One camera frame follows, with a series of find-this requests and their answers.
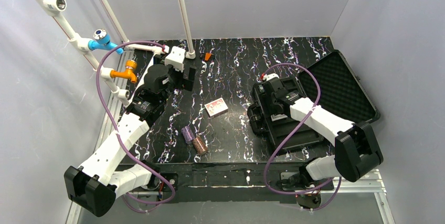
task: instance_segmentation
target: small box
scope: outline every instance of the small box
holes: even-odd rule
[[[218,100],[215,100],[213,102],[207,103],[205,105],[207,113],[212,118],[214,116],[223,114],[224,112],[229,110],[229,107],[227,107],[226,103],[222,98],[219,98]]]

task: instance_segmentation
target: black carrying case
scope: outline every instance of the black carrying case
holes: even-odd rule
[[[308,67],[317,79],[321,96],[319,105],[327,111],[355,123],[366,121],[372,123],[380,118],[380,113],[366,94],[359,78],[354,74],[342,53],[334,50],[321,60]],[[287,88],[298,90],[315,101],[317,90],[312,78],[300,71],[297,80],[293,77],[286,79]],[[291,118],[272,121],[262,98],[262,86],[257,83],[252,89],[254,103],[248,109],[248,117],[253,132],[257,135],[265,134],[274,148],[299,123]],[[303,125],[283,146],[281,153],[294,151],[299,148],[323,141],[323,136],[306,125]]]

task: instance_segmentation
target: purple can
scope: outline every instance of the purple can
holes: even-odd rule
[[[185,126],[184,128],[182,128],[181,133],[184,136],[185,142],[187,144],[191,144],[192,140],[195,139],[195,135],[193,134],[189,126]]]

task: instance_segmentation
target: faucet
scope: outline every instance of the faucet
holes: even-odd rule
[[[116,44],[110,42],[110,35],[107,34],[107,31],[105,31],[105,29],[96,30],[94,32],[93,38],[96,41],[90,40],[90,42],[88,42],[88,47],[92,51],[95,49],[111,50],[117,47]],[[116,52],[121,55],[122,53],[124,53],[124,50],[122,48],[119,48],[118,50],[116,50]]]
[[[134,74],[134,70],[136,69],[136,61],[134,60],[127,60],[125,63],[125,71],[123,72],[117,72],[115,70],[111,70],[110,77],[111,78],[124,78],[124,79],[130,79],[131,83],[137,82],[137,77]]]

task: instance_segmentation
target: orange pipe fitting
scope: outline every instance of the orange pipe fitting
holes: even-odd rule
[[[111,70],[110,72],[110,77],[111,78],[124,78],[124,79],[129,79],[131,81],[131,83],[136,83],[137,82],[137,77],[134,74],[134,70],[136,69],[136,61],[134,60],[127,60],[125,63],[125,71],[124,72],[117,72],[115,70]]]

